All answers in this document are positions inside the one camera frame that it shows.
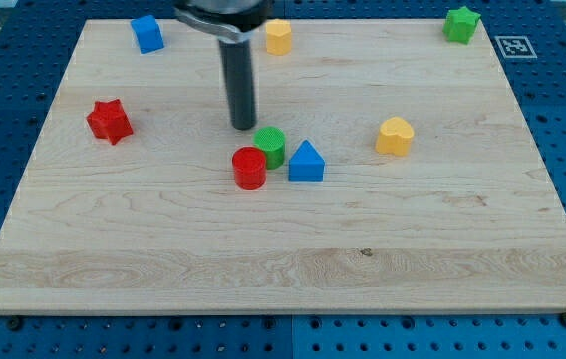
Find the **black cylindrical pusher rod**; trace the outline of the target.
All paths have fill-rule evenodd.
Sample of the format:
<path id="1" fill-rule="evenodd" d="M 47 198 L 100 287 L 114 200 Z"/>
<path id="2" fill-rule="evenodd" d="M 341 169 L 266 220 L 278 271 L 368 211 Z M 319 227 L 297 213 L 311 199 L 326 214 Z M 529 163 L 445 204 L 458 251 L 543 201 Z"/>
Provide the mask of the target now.
<path id="1" fill-rule="evenodd" d="M 230 123 L 237 130 L 252 129 L 257 122 L 250 42 L 219 41 Z"/>

